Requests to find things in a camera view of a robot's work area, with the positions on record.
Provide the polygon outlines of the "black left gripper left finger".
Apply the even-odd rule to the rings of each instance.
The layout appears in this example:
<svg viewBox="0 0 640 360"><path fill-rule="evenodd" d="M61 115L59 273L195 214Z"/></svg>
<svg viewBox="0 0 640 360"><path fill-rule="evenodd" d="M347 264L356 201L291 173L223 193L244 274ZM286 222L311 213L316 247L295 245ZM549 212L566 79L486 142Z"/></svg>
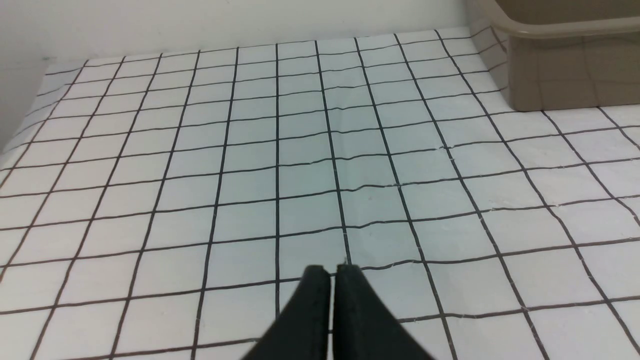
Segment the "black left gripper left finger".
<svg viewBox="0 0 640 360"><path fill-rule="evenodd" d="M331 289L322 266L307 266L286 306L243 359L325 360Z"/></svg>

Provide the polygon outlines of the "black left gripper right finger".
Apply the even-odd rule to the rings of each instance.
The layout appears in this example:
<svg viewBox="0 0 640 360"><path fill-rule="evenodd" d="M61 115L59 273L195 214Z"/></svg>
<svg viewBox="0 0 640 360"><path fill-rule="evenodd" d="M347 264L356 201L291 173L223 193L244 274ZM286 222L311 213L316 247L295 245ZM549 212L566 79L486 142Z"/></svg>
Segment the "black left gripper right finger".
<svg viewBox="0 0 640 360"><path fill-rule="evenodd" d="M377 296L357 265L339 264L334 279L335 360L432 360Z"/></svg>

